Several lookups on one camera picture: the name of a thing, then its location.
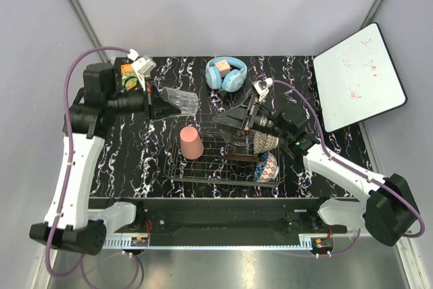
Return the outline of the clear drinking glass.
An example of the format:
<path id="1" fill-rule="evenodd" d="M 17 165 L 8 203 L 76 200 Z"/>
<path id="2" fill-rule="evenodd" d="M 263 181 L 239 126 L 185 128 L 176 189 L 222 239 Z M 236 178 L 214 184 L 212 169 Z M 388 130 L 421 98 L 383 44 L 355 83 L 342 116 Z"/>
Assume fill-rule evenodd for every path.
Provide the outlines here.
<path id="1" fill-rule="evenodd" d="M 196 93 L 163 87 L 160 95 L 163 100 L 180 109 L 183 116 L 191 116 L 198 111 L 199 99 Z"/>

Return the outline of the red floral lacquer bowl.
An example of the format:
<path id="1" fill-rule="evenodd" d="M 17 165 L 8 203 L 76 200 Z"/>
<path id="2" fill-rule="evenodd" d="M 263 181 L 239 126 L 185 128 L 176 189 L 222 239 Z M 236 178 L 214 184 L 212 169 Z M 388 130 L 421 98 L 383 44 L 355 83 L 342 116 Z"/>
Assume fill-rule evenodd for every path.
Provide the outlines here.
<path id="1" fill-rule="evenodd" d="M 258 155 L 254 154 L 226 154 L 221 156 L 224 160 L 235 160 L 242 162 L 260 162 L 261 158 Z"/>

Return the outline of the brown patterned ceramic bowl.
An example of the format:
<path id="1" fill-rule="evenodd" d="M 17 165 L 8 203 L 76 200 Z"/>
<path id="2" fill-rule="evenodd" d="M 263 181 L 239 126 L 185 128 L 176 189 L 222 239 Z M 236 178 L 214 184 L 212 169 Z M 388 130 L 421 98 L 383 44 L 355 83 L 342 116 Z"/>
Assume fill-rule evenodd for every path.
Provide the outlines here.
<path id="1" fill-rule="evenodd" d="M 253 138 L 253 150 L 255 154 L 263 154 L 274 150 L 279 144 L 279 138 L 257 131 Z"/>

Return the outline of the wire dish rack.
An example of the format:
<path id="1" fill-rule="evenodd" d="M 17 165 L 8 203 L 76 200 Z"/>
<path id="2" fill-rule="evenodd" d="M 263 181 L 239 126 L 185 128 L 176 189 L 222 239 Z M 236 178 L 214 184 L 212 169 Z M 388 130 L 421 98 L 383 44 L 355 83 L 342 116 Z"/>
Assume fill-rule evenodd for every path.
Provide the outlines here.
<path id="1" fill-rule="evenodd" d="M 184 127 L 195 127 L 204 145 L 203 154 L 188 160 L 181 153 L 180 132 Z M 278 173 L 274 179 L 258 182 L 254 178 L 256 162 L 230 160 L 228 155 L 253 155 L 253 137 L 235 141 L 221 131 L 209 114 L 175 118 L 166 145 L 164 174 L 168 179 L 191 183 L 275 187 L 283 182 L 284 157 L 280 148 L 271 150 L 276 158 Z"/>

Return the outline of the pink plastic cup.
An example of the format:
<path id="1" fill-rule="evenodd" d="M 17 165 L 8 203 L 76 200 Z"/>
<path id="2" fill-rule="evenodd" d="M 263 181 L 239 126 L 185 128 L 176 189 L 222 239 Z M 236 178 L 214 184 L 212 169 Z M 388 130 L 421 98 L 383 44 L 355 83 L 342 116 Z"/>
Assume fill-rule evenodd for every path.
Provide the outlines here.
<path id="1" fill-rule="evenodd" d="M 183 127 L 179 135 L 182 155 L 189 160 L 198 159 L 204 151 L 198 130 L 193 126 Z"/>

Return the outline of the blue patterned bowl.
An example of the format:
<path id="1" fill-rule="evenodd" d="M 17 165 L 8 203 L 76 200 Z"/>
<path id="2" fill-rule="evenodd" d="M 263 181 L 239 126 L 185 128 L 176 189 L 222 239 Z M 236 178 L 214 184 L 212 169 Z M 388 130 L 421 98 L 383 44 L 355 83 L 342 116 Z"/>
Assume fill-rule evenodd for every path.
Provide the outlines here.
<path id="1" fill-rule="evenodd" d="M 278 173 L 279 166 L 276 157 L 270 152 L 265 152 L 256 164 L 253 180 L 258 183 L 266 183 L 275 180 Z"/>

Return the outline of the clear glass plate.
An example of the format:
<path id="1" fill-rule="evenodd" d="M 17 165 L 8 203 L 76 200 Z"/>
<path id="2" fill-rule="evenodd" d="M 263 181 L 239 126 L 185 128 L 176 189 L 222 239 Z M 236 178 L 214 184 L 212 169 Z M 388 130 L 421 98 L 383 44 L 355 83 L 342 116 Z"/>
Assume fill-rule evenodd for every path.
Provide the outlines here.
<path id="1" fill-rule="evenodd" d="M 233 146 L 247 147 L 247 146 L 251 146 L 254 142 L 254 137 L 251 135 L 238 136 L 238 135 L 230 134 L 226 131 L 221 131 L 220 134 L 223 140 L 225 141 L 225 143 Z"/>

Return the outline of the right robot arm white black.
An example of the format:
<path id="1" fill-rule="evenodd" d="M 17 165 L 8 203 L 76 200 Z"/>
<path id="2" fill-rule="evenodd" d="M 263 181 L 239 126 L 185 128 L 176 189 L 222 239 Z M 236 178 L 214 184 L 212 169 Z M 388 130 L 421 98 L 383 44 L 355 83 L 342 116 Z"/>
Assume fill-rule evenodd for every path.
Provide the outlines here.
<path id="1" fill-rule="evenodd" d="M 217 114 L 213 121 L 221 130 L 238 137 L 251 131 L 274 136 L 292 162 L 329 179 L 355 197 L 353 201 L 325 199 L 307 215 L 315 232 L 330 225 L 365 229 L 378 242 L 394 246 L 408 235 L 419 217 L 419 209 L 407 180 L 394 173 L 374 173 L 333 153 L 323 141 L 305 130 L 307 118 L 302 106 L 288 103 L 277 114 L 249 95 L 240 105 Z"/>

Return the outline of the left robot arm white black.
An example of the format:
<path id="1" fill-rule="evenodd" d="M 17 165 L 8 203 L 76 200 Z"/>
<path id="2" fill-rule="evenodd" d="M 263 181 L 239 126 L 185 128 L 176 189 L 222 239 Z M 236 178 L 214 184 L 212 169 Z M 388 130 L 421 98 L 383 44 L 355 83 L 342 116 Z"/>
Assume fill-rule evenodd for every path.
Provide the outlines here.
<path id="1" fill-rule="evenodd" d="M 84 86 L 68 109 L 64 155 L 55 194 L 43 222 L 31 225 L 29 236 L 46 247 L 97 255 L 108 234 L 127 227 L 145 227 L 146 216 L 136 204 L 117 202 L 98 213 L 89 212 L 89 193 L 97 160 L 118 114 L 142 113 L 155 121 L 181 113 L 166 91 L 147 82 L 143 89 L 121 92 L 119 71 L 108 63 L 91 64 L 83 72 Z"/>

